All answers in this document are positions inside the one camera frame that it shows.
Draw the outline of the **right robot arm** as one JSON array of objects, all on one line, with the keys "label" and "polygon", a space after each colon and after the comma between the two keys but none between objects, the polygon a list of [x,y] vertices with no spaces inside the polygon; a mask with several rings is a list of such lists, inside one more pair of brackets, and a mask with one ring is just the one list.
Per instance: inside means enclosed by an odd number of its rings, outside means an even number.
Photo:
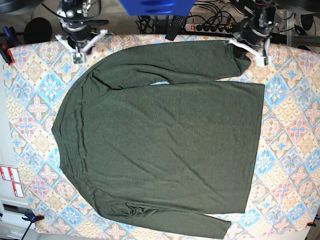
[{"label": "right robot arm", "polygon": [[110,34],[106,29],[97,32],[92,28],[92,26],[105,26],[109,23],[108,20],[94,19],[93,16],[89,16],[92,5],[91,0],[63,0],[56,11],[66,36],[57,34],[55,38],[70,52],[74,64],[83,64],[96,43]]}]

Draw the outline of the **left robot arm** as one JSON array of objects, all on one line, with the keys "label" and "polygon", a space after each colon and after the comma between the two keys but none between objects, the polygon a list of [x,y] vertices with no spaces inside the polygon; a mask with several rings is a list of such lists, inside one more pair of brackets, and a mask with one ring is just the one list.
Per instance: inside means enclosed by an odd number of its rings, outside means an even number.
[{"label": "left robot arm", "polygon": [[236,46],[241,52],[252,54],[259,67],[271,64],[269,47],[271,32],[275,27],[276,10],[272,0],[256,0],[252,17],[235,24],[231,29],[232,38],[227,41],[229,45]]}]

